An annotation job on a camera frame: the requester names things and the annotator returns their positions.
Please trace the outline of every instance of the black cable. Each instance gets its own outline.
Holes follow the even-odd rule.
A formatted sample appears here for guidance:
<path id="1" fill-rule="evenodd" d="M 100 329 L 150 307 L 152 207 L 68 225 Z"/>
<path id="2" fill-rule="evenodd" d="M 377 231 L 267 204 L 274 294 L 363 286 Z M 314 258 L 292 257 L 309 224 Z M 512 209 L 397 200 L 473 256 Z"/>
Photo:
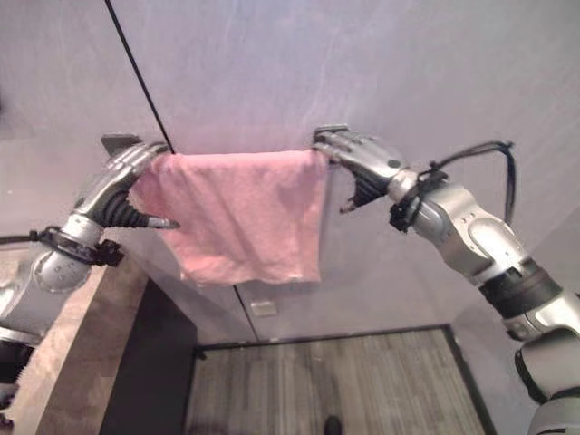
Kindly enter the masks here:
<path id="1" fill-rule="evenodd" d="M 42 233 L 38 231 L 34 231 L 33 229 L 27 235 L 17 235 L 17 236 L 1 236 L 0 237 L 0 245 L 10 245 L 13 243 L 25 243 L 25 242 L 37 242 Z"/>
<path id="2" fill-rule="evenodd" d="M 157 108 L 155 107 L 155 104 L 153 104 L 153 99 L 151 98 L 151 94 L 149 92 L 149 89 L 145 85 L 145 80 L 143 79 L 143 76 L 141 75 L 141 71 L 139 70 L 139 67 L 137 66 L 137 61 L 135 61 L 135 57 L 133 56 L 133 53 L 131 52 L 131 49 L 129 47 L 129 43 L 127 42 L 127 38 L 125 37 L 125 33 L 123 32 L 123 29 L 121 28 L 121 24 L 119 23 L 119 18 L 117 18 L 117 14 L 115 13 L 114 8 L 112 7 L 111 0 L 105 0 L 105 5 L 107 6 L 107 10 L 109 11 L 109 14 L 111 15 L 112 23 L 115 26 L 115 30 L 117 31 L 117 35 L 119 36 L 119 39 L 121 39 L 121 44 L 122 44 L 123 48 L 125 49 L 125 53 L 127 54 L 127 57 L 129 57 L 130 65 L 133 67 L 133 72 L 135 73 L 135 76 L 137 77 L 137 81 L 139 82 L 141 90 L 145 94 L 145 99 L 147 100 L 147 103 L 149 104 L 149 107 L 150 107 L 151 111 L 153 112 L 153 117 L 155 118 L 157 125 L 159 125 L 159 129 L 161 130 L 161 134 L 163 135 L 163 139 L 165 139 L 165 141 L 169 145 L 169 149 L 171 150 L 171 153 L 175 154 L 175 150 L 173 149 L 173 145 L 171 144 L 171 140 L 169 140 L 169 135 L 167 134 L 167 132 L 165 130 L 165 126 L 163 125 L 163 122 L 161 122 L 161 117 L 160 117 L 159 113 L 157 112 Z"/>
<path id="3" fill-rule="evenodd" d="M 514 217 L 514 206 L 516 205 L 516 183 L 517 183 L 517 173 L 516 173 L 516 160 L 511 153 L 511 148 L 514 146 L 513 142 L 500 142 L 497 140 L 481 143 L 473 147 L 466 148 L 462 151 L 451 154 L 447 158 L 441 161 L 432 161 L 430 163 L 430 168 L 420 172 L 417 179 L 417 184 L 419 188 L 419 204 L 413 212 L 413 216 L 410 219 L 411 225 L 415 218 L 419 214 L 419 209 L 422 203 L 422 187 L 425 185 L 428 178 L 432 177 L 433 174 L 440 171 L 445 166 L 449 165 L 451 162 L 461 159 L 466 159 L 468 157 L 476 157 L 484 154 L 489 154 L 490 152 L 501 152 L 506 156 L 507 163 L 507 180 L 506 180 L 506 203 L 504 211 L 504 221 L 511 225 Z"/>
<path id="4" fill-rule="evenodd" d="M 0 236 L 0 245 L 10 245 L 13 243 L 25 243 L 25 242 L 39 242 L 43 237 L 45 237 L 51 230 L 58 230 L 58 227 L 46 227 L 42 231 L 36 231 L 31 229 L 27 235 L 15 235 L 15 236 Z"/>

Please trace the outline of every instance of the robotic hand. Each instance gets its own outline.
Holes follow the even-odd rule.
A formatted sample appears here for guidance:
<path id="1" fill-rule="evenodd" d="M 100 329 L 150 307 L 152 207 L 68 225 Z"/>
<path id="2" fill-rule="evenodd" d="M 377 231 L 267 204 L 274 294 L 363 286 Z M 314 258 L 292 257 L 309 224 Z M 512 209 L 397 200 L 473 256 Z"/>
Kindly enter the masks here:
<path id="1" fill-rule="evenodd" d="M 116 266 L 119 245 L 104 240 L 106 227 L 176 228 L 171 220 L 144 215 L 128 202 L 129 189 L 153 159 L 168 152 L 164 143 L 138 143 L 110 159 L 75 201 L 62 228 L 48 227 L 33 237 L 16 279 L 0 288 L 0 410 L 10 406 L 16 380 L 46 335 L 72 291 L 82 286 L 92 266 Z M 11 422 L 0 414 L 0 427 Z"/>
<path id="2" fill-rule="evenodd" d="M 494 147 L 508 155 L 509 146 L 488 142 L 471 155 Z M 516 353 L 517 371 L 530 397 L 542 404 L 528 434 L 580 433 L 580 299 L 530 258 L 504 220 L 447 181 L 440 168 L 456 157 L 416 172 L 397 151 L 342 125 L 317 129 L 313 148 L 354 175 L 354 195 L 341 212 L 388 196 L 394 202 L 391 224 L 403 232 L 413 227 L 429 240 L 502 315 L 509 335 L 524 342 Z M 508 191 L 508 205 L 514 197 L 515 190 L 511 197 Z"/>

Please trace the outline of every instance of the gray floor mat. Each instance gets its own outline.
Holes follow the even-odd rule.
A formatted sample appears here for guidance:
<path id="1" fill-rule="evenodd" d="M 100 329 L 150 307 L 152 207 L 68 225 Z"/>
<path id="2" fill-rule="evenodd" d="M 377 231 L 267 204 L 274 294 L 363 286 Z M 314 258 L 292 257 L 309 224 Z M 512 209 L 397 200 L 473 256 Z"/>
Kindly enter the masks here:
<path id="1" fill-rule="evenodd" d="M 186 433 L 484 434 L 442 329 L 212 350 Z"/>

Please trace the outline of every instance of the robot forearm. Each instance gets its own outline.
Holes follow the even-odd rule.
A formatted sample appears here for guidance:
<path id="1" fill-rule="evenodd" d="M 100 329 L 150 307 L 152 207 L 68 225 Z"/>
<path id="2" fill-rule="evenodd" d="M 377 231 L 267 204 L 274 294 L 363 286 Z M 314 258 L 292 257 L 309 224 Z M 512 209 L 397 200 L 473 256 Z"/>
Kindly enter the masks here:
<path id="1" fill-rule="evenodd" d="M 404 232 L 413 227 L 429 240 L 502 315 L 512 338 L 525 342 L 516 355 L 520 377 L 533 399 L 550 400 L 536 413 L 529 434 L 580 428 L 580 299 L 529 257 L 505 221 L 483 210 L 465 188 L 449 183 L 440 166 L 417 173 L 398 152 L 378 143 L 344 126 L 314 133 L 314 148 L 355 177 L 354 195 L 341 211 L 388 195 L 394 202 L 391 224 Z M 476 147 L 474 155 L 494 143 Z M 497 150 L 508 156 L 508 175 L 515 178 L 508 148 L 499 143 Z M 514 197 L 515 190 L 508 191 L 507 205 Z"/>
<path id="2" fill-rule="evenodd" d="M 0 410 L 10 406 L 16 381 L 63 309 L 82 286 L 92 266 L 116 266 L 119 245 L 100 242 L 105 227 L 175 228 L 161 217 L 143 215 L 127 201 L 129 188 L 160 153 L 163 143 L 133 143 L 105 165 L 77 198 L 62 228 L 48 227 L 18 267 L 13 282 L 0 289 Z M 0 419 L 0 427 L 6 420 Z"/>

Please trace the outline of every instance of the black line on wall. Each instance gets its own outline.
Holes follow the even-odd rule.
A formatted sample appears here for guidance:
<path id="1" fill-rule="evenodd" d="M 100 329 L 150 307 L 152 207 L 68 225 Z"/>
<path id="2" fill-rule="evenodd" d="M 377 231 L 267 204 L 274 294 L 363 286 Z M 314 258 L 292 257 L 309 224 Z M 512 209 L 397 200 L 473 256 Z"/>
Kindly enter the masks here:
<path id="1" fill-rule="evenodd" d="M 141 89 L 143 90 L 143 93 L 145 94 L 145 98 L 147 99 L 147 103 L 149 104 L 149 107 L 151 108 L 151 111 L 153 112 L 153 116 L 155 117 L 155 121 L 157 121 L 157 124 L 159 125 L 159 129 L 161 130 L 161 133 L 163 134 L 163 138 L 165 139 L 165 141 L 169 145 L 171 152 L 175 154 L 175 150 L 173 149 L 173 145 L 171 144 L 171 140 L 169 140 L 169 136 L 168 136 L 167 132 L 165 131 L 165 127 L 163 126 L 163 122 L 161 122 L 161 117 L 160 117 L 159 113 L 157 112 L 157 109 L 155 108 L 155 104 L 153 104 L 153 100 L 151 99 L 151 95 L 149 94 L 149 90 L 147 89 L 147 86 L 145 85 L 145 81 L 143 80 L 143 76 L 141 75 L 141 72 L 139 71 L 139 67 L 137 66 L 137 63 L 135 62 L 135 58 L 133 57 L 133 53 L 131 52 L 131 49 L 129 47 L 129 43 L 127 42 L 127 38 L 125 37 L 125 33 L 121 29 L 121 24 L 119 23 L 119 19 L 117 18 L 117 14 L 115 14 L 115 10 L 112 7 L 111 0 L 104 0 L 104 1 L 105 1 L 105 4 L 107 5 L 107 9 L 109 10 L 109 14 L 111 15 L 112 23 L 115 25 L 115 29 L 117 30 L 117 34 L 119 35 L 119 38 L 121 39 L 121 43 L 123 44 L 123 48 L 125 49 L 125 53 L 129 57 L 130 64 L 133 67 L 133 71 L 135 72 L 135 75 L 137 76 L 137 80 L 139 81 Z"/>
<path id="2" fill-rule="evenodd" d="M 252 328 L 252 333 L 254 333 L 254 338 L 256 338 L 256 341 L 259 342 L 260 337 L 258 336 L 258 334 L 256 332 L 256 328 L 254 327 L 254 324 L 252 323 L 252 318 L 250 317 L 250 314 L 246 309 L 246 305 L 244 304 L 242 296 L 240 295 L 239 290 L 237 290 L 237 287 L 235 285 L 234 285 L 234 291 L 236 292 L 236 296 L 237 296 L 237 300 L 239 301 L 239 304 L 242 305 L 242 309 L 244 310 L 244 314 L 246 315 L 247 322 L 250 324 L 250 328 Z"/>

